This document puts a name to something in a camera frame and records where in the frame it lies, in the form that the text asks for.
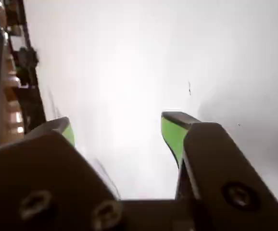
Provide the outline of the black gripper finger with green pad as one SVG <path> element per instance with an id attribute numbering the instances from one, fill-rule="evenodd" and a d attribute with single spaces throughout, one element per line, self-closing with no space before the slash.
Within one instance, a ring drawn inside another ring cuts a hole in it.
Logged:
<path id="1" fill-rule="evenodd" d="M 0 146 L 0 231 L 90 231 L 116 195 L 74 146 L 66 117 Z"/>
<path id="2" fill-rule="evenodd" d="M 220 124 L 166 111 L 161 133 L 187 173 L 195 230 L 278 231 L 277 199 Z"/>

